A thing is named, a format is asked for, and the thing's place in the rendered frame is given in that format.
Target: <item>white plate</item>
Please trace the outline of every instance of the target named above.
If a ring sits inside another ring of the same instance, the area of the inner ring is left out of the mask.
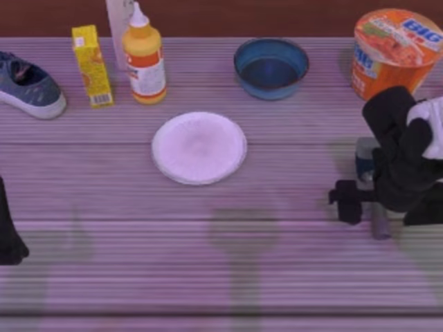
[[[208,185],[234,173],[246,156],[241,128],[215,113],[185,113],[167,121],[152,140],[160,171],[186,185]]]

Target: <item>bottle label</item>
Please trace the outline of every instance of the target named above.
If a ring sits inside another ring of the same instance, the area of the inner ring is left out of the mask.
[[[132,91],[142,98],[155,98],[166,89],[163,50],[146,57],[126,54]]]

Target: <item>cup noodle container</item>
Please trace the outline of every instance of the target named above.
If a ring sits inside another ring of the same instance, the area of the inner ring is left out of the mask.
[[[357,22],[354,35],[352,87],[364,100],[398,85],[414,93],[443,52],[440,28],[407,10],[370,12]]]

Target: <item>wooden table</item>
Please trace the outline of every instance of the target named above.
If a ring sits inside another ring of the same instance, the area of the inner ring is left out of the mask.
[[[1,332],[442,330],[395,310],[443,303],[443,228],[393,221],[395,239],[378,242],[368,222],[342,224],[327,205],[335,180],[354,177],[356,138],[370,134],[350,88],[352,39],[295,39],[310,72],[279,102],[237,85],[232,57],[244,40],[166,39],[169,94],[144,107],[104,39],[116,105],[93,110],[70,39],[0,39],[69,99],[51,122],[1,105],[0,172],[31,250],[0,268]],[[442,73],[417,97],[441,95]],[[172,182],[150,155],[166,120],[198,110],[232,118],[249,142],[242,168],[208,187]],[[234,320],[231,309],[250,316]]]

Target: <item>blue bowl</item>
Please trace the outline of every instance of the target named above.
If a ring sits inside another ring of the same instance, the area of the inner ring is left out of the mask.
[[[283,39],[252,39],[234,56],[238,80],[249,94],[264,100],[292,95],[309,70],[306,52]]]

